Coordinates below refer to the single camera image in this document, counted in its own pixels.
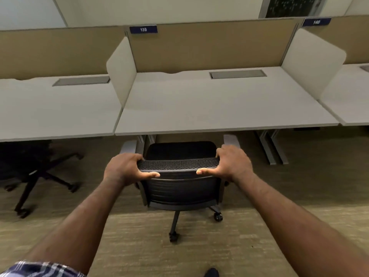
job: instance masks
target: person's left arm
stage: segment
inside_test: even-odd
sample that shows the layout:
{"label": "person's left arm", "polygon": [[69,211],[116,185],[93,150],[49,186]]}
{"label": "person's left arm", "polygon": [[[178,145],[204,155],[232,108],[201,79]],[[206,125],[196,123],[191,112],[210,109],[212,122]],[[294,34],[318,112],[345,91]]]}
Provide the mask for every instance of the person's left arm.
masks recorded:
{"label": "person's left arm", "polygon": [[108,215],[123,188],[159,177],[137,168],[140,154],[113,157],[101,184],[49,235],[25,256],[30,262],[58,263],[87,275],[99,247]]}

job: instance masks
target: desktop surface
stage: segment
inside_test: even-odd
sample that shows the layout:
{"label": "desktop surface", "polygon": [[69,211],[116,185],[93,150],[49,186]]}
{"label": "desktop surface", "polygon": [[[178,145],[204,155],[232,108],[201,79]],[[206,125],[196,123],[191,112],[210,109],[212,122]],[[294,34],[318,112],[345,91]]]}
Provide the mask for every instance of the desktop surface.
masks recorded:
{"label": "desktop surface", "polygon": [[369,73],[362,65],[343,65],[320,98],[342,125],[369,125]]}
{"label": "desktop surface", "polygon": [[52,85],[61,77],[0,80],[0,141],[113,135],[121,104],[113,85]]}
{"label": "desktop surface", "polygon": [[281,67],[267,77],[211,79],[209,72],[138,73],[116,135],[337,125]]}

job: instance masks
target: floor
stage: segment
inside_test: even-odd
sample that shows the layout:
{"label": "floor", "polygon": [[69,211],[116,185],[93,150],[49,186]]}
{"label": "floor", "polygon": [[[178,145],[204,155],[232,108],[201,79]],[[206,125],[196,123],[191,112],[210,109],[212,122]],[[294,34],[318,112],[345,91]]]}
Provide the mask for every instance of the floor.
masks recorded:
{"label": "floor", "polygon": [[[369,130],[332,127],[319,131],[282,130],[279,143],[290,164],[270,166],[253,132],[236,133],[254,170],[270,185],[328,222],[369,251]],[[126,137],[56,140],[58,154],[78,151],[53,173],[82,182],[74,194],[40,181],[27,205],[34,213],[18,219],[12,211],[23,186],[0,191],[0,270],[20,260],[44,234],[71,212],[100,182],[106,163]],[[211,140],[222,133],[160,135],[158,142]],[[225,190],[221,223],[209,210],[181,213],[178,244],[169,243],[172,212],[147,211],[139,191],[126,188],[105,227],[90,276],[194,277],[211,266],[221,276],[296,276],[263,220],[231,184]]]}

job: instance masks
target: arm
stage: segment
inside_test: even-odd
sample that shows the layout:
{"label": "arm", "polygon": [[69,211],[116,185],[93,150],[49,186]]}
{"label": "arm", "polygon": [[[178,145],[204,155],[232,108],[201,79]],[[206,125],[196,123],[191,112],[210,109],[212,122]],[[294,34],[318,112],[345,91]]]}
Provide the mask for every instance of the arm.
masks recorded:
{"label": "arm", "polygon": [[123,188],[134,182],[159,177],[137,168],[140,154],[113,157],[104,180],[59,226],[26,256],[27,261],[60,263],[87,275],[99,247],[108,215]]}
{"label": "arm", "polygon": [[369,257],[364,251],[256,176],[243,150],[223,145],[217,155],[217,168],[201,168],[197,173],[238,185],[300,277],[369,275]]}

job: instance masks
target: shirt sleeve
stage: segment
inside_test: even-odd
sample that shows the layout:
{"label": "shirt sleeve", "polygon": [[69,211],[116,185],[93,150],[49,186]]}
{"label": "shirt sleeve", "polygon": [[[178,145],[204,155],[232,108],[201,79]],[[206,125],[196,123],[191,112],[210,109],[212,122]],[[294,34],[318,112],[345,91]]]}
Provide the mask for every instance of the shirt sleeve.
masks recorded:
{"label": "shirt sleeve", "polygon": [[86,277],[66,265],[58,263],[32,263],[19,261],[8,270],[0,274],[0,277]]}

